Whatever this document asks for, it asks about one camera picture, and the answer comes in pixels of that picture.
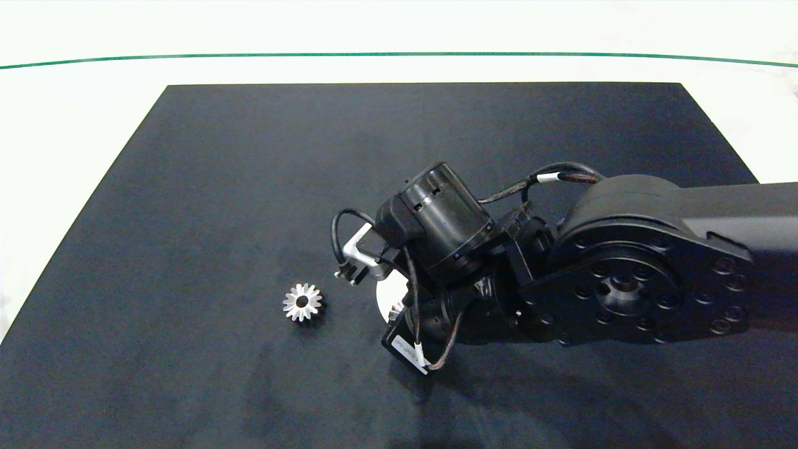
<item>silver bevel gear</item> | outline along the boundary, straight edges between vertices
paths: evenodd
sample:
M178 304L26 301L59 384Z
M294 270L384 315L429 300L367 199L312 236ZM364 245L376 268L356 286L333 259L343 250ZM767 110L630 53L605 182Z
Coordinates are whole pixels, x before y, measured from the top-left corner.
M286 316L291 318L291 321L299 320L300 323L304 320L310 321L322 308L322 296L319 290L315 285L308 287L307 282L304 285L297 284L291 289L291 293L286 293L286 298L282 302L286 305L282 311L287 312Z
M405 303L402 300L399 300L394 305L391 306L391 309L388 311L388 322L391 323L399 317L401 311L405 310Z

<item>robotic arm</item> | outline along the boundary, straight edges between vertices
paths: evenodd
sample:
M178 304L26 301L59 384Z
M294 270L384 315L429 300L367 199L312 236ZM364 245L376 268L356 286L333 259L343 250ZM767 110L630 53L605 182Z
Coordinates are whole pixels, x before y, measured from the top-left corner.
M547 181L593 184L557 229L527 197ZM482 207L518 192L521 206L499 220ZM347 212L369 223L341 250L341 213L334 218L336 274L351 284L392 269L405 275L409 292L382 343L425 375L455 342L666 344L750 327L798 332L798 183L681 189L561 163L477 200L439 162L375 220ZM374 233L384 249L359 250Z

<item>cable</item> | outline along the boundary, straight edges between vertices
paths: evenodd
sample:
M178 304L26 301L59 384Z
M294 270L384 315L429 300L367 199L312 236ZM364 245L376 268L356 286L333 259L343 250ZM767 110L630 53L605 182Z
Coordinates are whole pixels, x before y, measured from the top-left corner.
M440 358L437 362L431 365L427 365L427 368L430 371L435 371L441 369L444 364L446 364L446 359L450 351L452 350L452 346L454 346L455 340L457 340L457 332L460 330L460 322L463 319L463 315L465 315L465 311L468 306L464 307L460 313L457 314L457 318L454 320L454 326L452 326L452 331L449 333L448 337L446 338L446 348L444 348L444 353L440 355Z
M482 200L478 200L480 204L487 204L492 203L493 201L498 201L514 195L518 192L521 192L521 201L527 202L528 201L528 190L531 186L538 184L541 182L542 175L552 174L555 175L555 178L549 179L549 181L557 180L557 181L569 181L569 182L585 182L589 184L595 184L603 179L606 179L601 173L596 171L595 169L581 164L579 162L556 162L554 164L544 165L539 169L532 172L531 175L522 179L521 181L516 182L513 185L510 185L504 190L492 195L488 198L484 198Z
M401 251L405 254L407 260L407 270L410 275L410 288L413 290L413 311L415 312L416 319L413 321L413 342L421 344L421 309L418 306L418 276L416 275L416 265L413 263L413 258L410 257L410 251L407 246L403 246Z
M333 222L330 225L330 240L333 243L333 254L335 255L335 260L338 261L338 265L343 266L346 263L346 258L341 251L341 242L338 240L338 222L341 220L341 217L344 215L354 215L366 223L374 226L375 221L372 217L360 212L356 209L341 209L333 216Z

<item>black table surface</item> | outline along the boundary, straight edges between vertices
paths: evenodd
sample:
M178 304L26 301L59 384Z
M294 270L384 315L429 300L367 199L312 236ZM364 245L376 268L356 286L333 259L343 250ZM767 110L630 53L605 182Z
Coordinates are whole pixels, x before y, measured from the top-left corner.
M395 360L373 282L332 277L330 217L437 160L477 196L555 161L756 182L678 84L170 86L0 347L0 447L794 447L791 334ZM533 193L556 221L581 191ZM304 282L315 328L281 312Z

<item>white label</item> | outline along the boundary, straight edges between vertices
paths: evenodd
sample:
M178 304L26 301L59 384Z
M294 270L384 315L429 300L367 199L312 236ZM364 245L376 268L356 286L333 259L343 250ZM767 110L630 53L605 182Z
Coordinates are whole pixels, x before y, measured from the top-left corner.
M418 366L418 359L416 358L416 350L413 349L412 344L405 341L405 339L401 338L401 336L394 337L393 341L391 342L391 346L394 349L399 351L414 367L418 368L418 371L427 374L427 370L424 367ZM430 365L431 363L429 360L424 359L424 364Z
M544 173L542 175L538 175L538 182L542 184L544 182L559 181L559 178L557 177L557 175L559 175L559 172L557 172L557 173Z

